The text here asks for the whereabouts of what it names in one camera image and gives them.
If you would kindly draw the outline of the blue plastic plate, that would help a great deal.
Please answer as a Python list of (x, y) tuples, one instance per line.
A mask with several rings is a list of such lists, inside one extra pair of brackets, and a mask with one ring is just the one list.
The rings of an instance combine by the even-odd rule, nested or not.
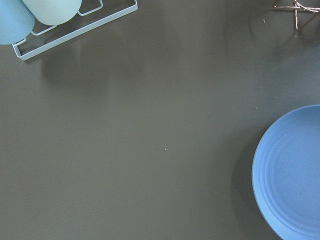
[(251, 180), (263, 218), (281, 239), (320, 238), (319, 105), (292, 110), (266, 130)]

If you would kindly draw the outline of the blue plastic cup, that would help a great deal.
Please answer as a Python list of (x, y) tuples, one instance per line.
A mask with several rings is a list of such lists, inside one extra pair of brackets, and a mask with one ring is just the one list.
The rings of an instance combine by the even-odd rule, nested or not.
[(34, 28), (35, 17), (21, 0), (0, 1), (0, 44), (24, 39)]

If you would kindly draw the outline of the pale green plastic cup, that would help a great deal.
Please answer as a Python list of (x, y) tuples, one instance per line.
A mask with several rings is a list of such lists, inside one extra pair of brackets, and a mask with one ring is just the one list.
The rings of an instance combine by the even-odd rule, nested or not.
[(42, 24), (55, 26), (71, 20), (79, 11), (82, 0), (23, 0)]

